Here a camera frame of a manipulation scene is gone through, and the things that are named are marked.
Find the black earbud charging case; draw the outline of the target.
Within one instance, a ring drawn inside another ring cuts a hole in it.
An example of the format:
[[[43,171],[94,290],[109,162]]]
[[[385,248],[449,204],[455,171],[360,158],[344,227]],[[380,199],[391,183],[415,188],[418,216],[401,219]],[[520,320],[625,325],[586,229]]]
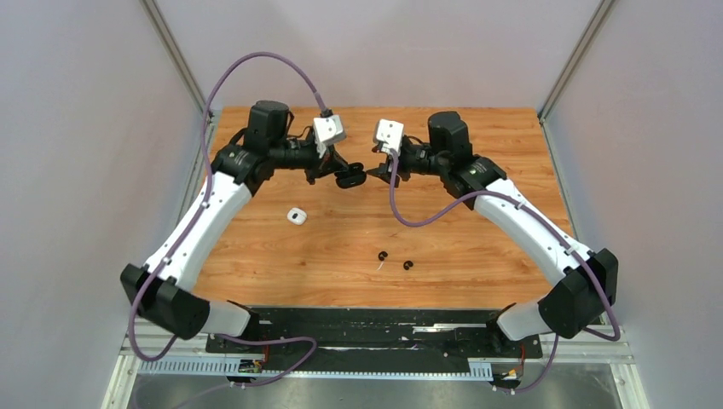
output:
[[[334,172],[335,182],[339,188],[349,189],[362,185],[367,179],[364,164],[360,162],[350,163],[342,170]]]

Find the white earbud charging case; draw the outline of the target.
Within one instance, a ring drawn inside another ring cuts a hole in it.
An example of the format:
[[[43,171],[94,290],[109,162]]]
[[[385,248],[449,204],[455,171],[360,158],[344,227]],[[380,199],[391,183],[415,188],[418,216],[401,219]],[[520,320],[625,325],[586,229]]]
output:
[[[304,210],[294,207],[287,212],[286,218],[294,225],[301,226],[306,223],[308,215]]]

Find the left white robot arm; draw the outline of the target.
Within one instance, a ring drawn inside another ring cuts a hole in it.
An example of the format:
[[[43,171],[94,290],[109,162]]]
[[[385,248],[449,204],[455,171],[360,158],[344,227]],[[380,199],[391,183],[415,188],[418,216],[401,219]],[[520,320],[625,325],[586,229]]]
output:
[[[120,282],[138,316],[183,340],[222,333],[241,352],[260,344],[261,329],[252,323],[251,311],[192,290],[223,232],[276,170],[302,170],[310,184],[357,170],[334,147],[346,137],[339,115],[322,112],[304,138],[290,136],[293,119],[284,103],[256,102],[246,127],[218,150],[210,178],[171,235],[141,266],[124,268]]]

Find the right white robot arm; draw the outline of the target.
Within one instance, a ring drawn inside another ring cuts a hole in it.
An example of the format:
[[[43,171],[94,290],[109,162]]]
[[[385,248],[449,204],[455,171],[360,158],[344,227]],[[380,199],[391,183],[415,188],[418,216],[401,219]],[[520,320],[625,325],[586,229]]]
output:
[[[542,298],[513,303],[487,323],[487,344],[509,355],[526,337],[552,333],[571,339],[581,332],[602,334],[591,324],[607,314],[616,341],[620,326],[612,312],[619,262],[603,248],[592,250],[537,209],[492,159],[474,153],[466,122],[456,111],[433,113],[427,120],[429,140],[408,135],[403,124],[381,119],[373,140],[386,161],[370,170],[390,186],[390,207],[403,225],[431,224],[458,205],[491,221],[520,247],[546,278],[551,290]],[[421,222],[405,219],[396,206],[396,186],[412,174],[439,177],[454,202]]]

